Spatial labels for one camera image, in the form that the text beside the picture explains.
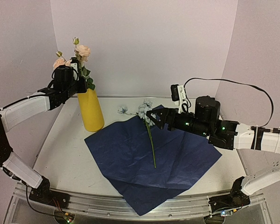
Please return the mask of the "artificial flower bunch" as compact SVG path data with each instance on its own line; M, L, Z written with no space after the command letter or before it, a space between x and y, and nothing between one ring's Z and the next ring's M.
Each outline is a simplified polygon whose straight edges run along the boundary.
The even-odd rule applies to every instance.
M74 60L77 59L77 69L78 72L85 78L87 89L95 90L95 84L93 83L93 79L90 77L91 71L85 67L85 62L88 61L88 58L91 54L91 50L88 46L82 45L78 37L74 37L73 40L74 45L74 53L75 56L72 59L67 60L61 51L56 52L57 59L53 63L53 69L55 70L57 67L61 65L70 66L74 64Z

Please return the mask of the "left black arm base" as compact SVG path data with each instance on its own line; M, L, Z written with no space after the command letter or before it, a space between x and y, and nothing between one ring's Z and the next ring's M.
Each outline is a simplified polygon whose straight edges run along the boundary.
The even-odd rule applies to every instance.
M29 200L45 205L66 209L70 202L70 195L67 193L50 189L49 180L42 176L42 181L37 188L31 188Z

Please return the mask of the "blue hydrangea stem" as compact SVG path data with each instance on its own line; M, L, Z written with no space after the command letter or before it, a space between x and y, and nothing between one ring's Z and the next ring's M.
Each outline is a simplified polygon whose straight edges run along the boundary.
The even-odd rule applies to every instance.
M148 111L152 110L152 105L153 103L149 99L144 99L143 103L138 106L138 112L136 115L143 120L148 136L150 139L150 144L151 144L151 149L152 149L152 155L153 155L153 164L154 168L156 168L156 159L155 159L155 151L154 151L154 143L153 143L153 138L152 138L152 133L151 133L151 127L154 125L154 122L146 115Z

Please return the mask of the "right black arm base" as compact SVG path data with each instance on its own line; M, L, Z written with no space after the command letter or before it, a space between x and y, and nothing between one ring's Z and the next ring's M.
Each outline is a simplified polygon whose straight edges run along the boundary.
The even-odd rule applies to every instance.
M209 199L212 214L226 210L240 209L250 204L249 196L241 191L243 179L243 176L236 179L228 194L213 196Z

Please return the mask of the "blue wrapping paper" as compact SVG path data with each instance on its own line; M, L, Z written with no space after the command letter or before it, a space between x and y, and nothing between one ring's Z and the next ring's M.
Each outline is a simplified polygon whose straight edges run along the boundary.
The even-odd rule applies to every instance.
M102 175L140 216L193 187L221 157L204 137L155 125L151 133L156 168L147 128L138 116L84 140Z

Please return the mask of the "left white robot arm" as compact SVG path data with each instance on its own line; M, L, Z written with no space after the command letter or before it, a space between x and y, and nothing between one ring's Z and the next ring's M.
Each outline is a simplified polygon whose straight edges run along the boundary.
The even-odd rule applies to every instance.
M52 111L85 92L86 82L75 62L55 68L48 86L0 108L0 168L35 188L44 204L51 203L54 194L41 185L44 178L32 169L33 157L48 132L45 125L56 116Z

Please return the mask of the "yellow plastic vase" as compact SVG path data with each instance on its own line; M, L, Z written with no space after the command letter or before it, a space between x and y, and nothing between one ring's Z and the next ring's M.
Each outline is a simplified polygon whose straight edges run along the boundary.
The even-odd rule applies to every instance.
M102 129L105 121L96 91L88 89L86 93L79 93L77 96L86 131L97 132Z

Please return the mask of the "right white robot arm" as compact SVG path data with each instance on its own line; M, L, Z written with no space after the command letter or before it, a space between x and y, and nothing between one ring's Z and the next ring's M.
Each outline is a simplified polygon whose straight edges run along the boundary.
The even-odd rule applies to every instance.
M225 150L243 153L244 163L254 168L247 176L234 181L230 197L248 197L280 182L280 127L246 125L220 118L220 103L209 96L198 97L194 112L177 108L147 111L146 116L160 129L182 130L206 137L208 143Z

